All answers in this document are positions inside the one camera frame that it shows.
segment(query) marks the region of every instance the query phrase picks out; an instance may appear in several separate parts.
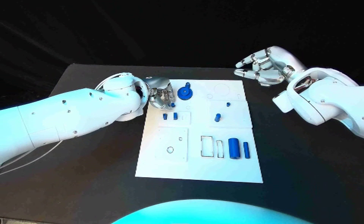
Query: blue gear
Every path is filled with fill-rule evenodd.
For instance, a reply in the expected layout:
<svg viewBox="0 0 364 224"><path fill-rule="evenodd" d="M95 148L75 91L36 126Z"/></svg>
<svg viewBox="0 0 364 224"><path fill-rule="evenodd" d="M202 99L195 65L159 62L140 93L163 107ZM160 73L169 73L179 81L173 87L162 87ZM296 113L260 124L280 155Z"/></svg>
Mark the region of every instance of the blue gear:
<svg viewBox="0 0 364 224"><path fill-rule="evenodd" d="M181 100L188 100L192 97L191 84L186 82L186 85L178 90L176 96Z"/></svg>

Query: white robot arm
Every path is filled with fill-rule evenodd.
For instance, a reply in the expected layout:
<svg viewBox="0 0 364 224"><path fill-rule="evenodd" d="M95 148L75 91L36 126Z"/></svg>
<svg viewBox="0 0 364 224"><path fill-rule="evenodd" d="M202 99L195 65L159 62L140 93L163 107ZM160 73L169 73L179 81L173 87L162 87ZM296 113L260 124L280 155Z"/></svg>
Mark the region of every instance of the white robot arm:
<svg viewBox="0 0 364 224"><path fill-rule="evenodd" d="M364 87L334 69L306 69L296 57L273 46L251 54L237 68L253 63L253 69L235 69L234 74L257 79L261 86L289 82L286 91L274 98L280 110L296 110L313 125L337 119L351 132L364 137Z"/></svg>
<svg viewBox="0 0 364 224"><path fill-rule="evenodd" d="M69 91L0 110L0 166L39 146L82 136L114 121L131 120L143 114L147 100L155 107L173 109L169 79L142 80L121 73L107 78L95 90Z"/></svg>

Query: robotic hand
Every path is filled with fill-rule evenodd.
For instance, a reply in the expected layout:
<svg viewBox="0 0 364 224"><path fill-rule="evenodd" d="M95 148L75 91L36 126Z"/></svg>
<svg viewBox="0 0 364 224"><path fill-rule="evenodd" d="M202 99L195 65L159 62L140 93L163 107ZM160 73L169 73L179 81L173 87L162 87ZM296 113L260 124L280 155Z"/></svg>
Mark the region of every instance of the robotic hand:
<svg viewBox="0 0 364 224"><path fill-rule="evenodd" d="M280 47L260 50L238 63L253 63L253 69L235 69L234 74L256 79L261 86L287 81L289 85L273 102L282 112L296 110L313 125L337 119L352 133L364 137L364 87L334 69L306 69L298 58Z"/></svg>
<svg viewBox="0 0 364 224"><path fill-rule="evenodd" d="M82 136L114 121L131 120L143 114L147 100L156 108L173 109L169 79L140 79L120 73L95 89L69 91L0 110L0 168L10 158L39 146Z"/></svg>

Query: black tabletop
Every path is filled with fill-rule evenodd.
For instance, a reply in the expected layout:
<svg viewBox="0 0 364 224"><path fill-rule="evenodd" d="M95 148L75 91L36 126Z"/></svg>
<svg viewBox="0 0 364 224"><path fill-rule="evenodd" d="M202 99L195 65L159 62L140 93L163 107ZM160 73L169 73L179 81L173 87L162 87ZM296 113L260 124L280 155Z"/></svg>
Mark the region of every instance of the black tabletop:
<svg viewBox="0 0 364 224"><path fill-rule="evenodd" d="M143 78L233 79L233 69L71 65L52 95L116 73ZM247 203L313 223L364 223L364 139L338 121L308 124L282 113L270 88L244 79L263 184L134 176L144 115L62 142L33 164L0 176L0 216L52 223L111 223L181 199ZM51 146L40 147L32 156Z"/></svg>

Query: white board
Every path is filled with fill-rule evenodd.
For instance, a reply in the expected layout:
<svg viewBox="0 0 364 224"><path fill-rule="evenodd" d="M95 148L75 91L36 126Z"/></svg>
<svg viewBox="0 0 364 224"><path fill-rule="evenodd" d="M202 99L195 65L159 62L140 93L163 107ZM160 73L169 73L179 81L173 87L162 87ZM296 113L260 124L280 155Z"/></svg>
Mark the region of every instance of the white board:
<svg viewBox="0 0 364 224"><path fill-rule="evenodd" d="M176 92L186 82L194 95L189 100L181 100ZM170 83L176 107L173 111L163 111L147 106L136 176L263 183L243 82L172 79ZM212 157L201 156L202 136L212 137ZM238 139L240 159L230 158L230 138ZM218 158L217 141L222 141L224 158ZM244 141L250 148L248 159L244 158Z"/></svg>

